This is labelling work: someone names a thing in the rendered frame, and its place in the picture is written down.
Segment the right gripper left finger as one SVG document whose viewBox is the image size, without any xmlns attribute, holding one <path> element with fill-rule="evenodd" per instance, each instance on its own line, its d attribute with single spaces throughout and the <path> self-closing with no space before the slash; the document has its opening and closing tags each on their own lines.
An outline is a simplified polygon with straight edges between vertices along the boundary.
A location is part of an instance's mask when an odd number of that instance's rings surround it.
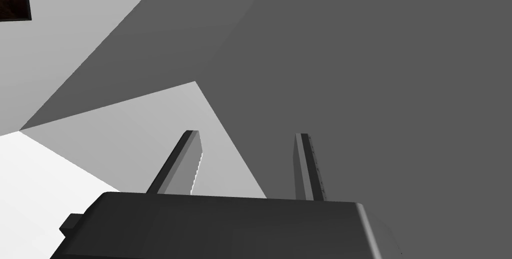
<svg viewBox="0 0 512 259">
<path fill-rule="evenodd" d="M 191 195 L 202 158 L 203 149 L 199 131 L 185 131 L 146 192 Z"/>
</svg>

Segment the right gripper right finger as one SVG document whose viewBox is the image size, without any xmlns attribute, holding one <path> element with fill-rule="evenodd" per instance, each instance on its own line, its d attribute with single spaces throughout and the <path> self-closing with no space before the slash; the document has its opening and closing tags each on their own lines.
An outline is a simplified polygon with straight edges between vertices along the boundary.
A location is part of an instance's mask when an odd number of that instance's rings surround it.
<svg viewBox="0 0 512 259">
<path fill-rule="evenodd" d="M 312 137 L 307 133 L 294 136 L 293 172 L 297 200 L 327 200 Z"/>
</svg>

